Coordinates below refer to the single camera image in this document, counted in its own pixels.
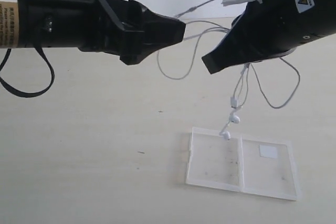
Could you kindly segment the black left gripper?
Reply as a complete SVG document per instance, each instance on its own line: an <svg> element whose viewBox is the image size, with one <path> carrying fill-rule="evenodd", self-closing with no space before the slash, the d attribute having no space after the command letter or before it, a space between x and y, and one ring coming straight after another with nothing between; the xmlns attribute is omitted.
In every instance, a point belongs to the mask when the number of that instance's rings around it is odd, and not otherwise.
<svg viewBox="0 0 336 224"><path fill-rule="evenodd" d="M171 44L168 36L128 23L128 0L18 0L18 9L19 48L37 44L110 52L126 65L137 65Z"/></svg>

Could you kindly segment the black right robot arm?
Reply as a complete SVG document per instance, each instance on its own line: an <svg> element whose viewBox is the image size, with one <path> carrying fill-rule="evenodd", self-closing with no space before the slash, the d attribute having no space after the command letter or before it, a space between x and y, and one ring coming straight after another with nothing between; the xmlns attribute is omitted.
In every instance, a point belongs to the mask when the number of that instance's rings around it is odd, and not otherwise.
<svg viewBox="0 0 336 224"><path fill-rule="evenodd" d="M335 0L254 0L202 61L209 73L291 54L335 34Z"/></svg>

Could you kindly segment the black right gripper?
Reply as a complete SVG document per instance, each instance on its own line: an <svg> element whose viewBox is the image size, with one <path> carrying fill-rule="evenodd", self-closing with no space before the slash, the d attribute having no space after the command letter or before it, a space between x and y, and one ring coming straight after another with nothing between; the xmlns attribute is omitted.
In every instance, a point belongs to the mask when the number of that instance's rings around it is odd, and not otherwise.
<svg viewBox="0 0 336 224"><path fill-rule="evenodd" d="M208 72L290 55L308 34L295 21L297 15L295 0L248 3L221 42L202 57Z"/></svg>

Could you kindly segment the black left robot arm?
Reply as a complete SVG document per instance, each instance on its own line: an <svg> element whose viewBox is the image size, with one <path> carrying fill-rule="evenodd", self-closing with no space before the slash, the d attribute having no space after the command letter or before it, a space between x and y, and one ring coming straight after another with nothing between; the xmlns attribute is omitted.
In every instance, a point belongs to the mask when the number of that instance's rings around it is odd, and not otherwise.
<svg viewBox="0 0 336 224"><path fill-rule="evenodd" d="M78 48L137 65L185 28L135 0L1 0L2 48Z"/></svg>

